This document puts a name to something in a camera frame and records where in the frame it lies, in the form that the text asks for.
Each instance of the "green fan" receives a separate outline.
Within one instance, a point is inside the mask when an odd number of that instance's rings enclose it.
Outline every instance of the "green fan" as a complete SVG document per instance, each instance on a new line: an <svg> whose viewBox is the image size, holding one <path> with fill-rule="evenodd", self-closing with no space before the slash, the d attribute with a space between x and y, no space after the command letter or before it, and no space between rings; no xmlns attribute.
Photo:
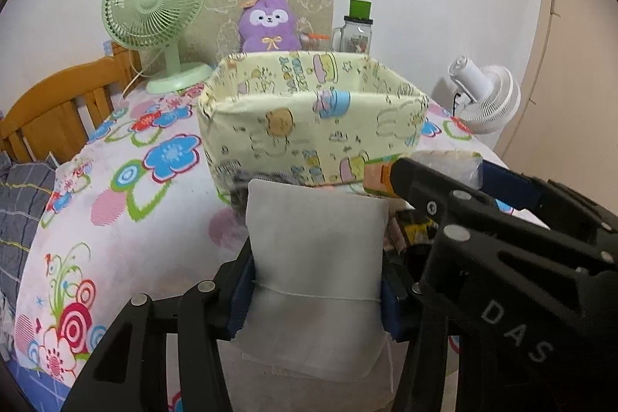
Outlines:
<svg viewBox="0 0 618 412"><path fill-rule="evenodd" d="M183 89L211 75L207 64L181 64L178 56L178 38L203 4L204 0L103 0L103 24L118 44L132 50L165 51L166 69L149 78L149 93Z"/></svg>

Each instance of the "wooden headboard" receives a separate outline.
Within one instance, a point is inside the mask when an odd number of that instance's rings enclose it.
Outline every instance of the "wooden headboard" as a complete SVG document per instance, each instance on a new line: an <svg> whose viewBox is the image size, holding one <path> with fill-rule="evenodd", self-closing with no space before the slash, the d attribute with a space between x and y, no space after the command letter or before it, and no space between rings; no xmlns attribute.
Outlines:
<svg viewBox="0 0 618 412"><path fill-rule="evenodd" d="M0 151L20 163L45 159L50 152L61 163L72 159L88 140L75 100L84 99L98 128L112 112L107 86L118 83L123 90L135 76L132 61L141 70L137 52L115 43L112 48L114 56L62 70L24 93L0 121Z"/></svg>

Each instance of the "stuffed animal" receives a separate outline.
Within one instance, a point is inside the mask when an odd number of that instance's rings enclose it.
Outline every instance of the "stuffed animal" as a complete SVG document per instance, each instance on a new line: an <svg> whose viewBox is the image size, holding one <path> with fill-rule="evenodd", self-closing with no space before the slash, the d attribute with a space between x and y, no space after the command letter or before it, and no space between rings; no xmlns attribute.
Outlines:
<svg viewBox="0 0 618 412"><path fill-rule="evenodd" d="M286 0L258 0L238 22L242 51L298 51L301 40L295 27L296 17Z"/></svg>

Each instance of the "brown door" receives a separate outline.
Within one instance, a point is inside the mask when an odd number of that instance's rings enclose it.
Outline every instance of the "brown door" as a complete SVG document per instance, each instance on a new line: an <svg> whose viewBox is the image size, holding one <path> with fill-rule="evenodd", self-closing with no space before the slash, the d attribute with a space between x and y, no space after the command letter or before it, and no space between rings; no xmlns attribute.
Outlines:
<svg viewBox="0 0 618 412"><path fill-rule="evenodd" d="M618 214L618 2L554 0L545 56L504 161Z"/></svg>

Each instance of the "fabric storage bin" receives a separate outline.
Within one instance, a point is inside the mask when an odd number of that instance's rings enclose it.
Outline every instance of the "fabric storage bin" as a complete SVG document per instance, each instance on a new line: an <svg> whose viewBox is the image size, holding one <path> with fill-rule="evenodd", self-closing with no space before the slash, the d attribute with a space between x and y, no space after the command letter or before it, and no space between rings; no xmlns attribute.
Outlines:
<svg viewBox="0 0 618 412"><path fill-rule="evenodd" d="M218 190L237 170L292 172L305 185L362 181L365 162L413 151L429 98L368 55L239 53L200 96L206 160Z"/></svg>

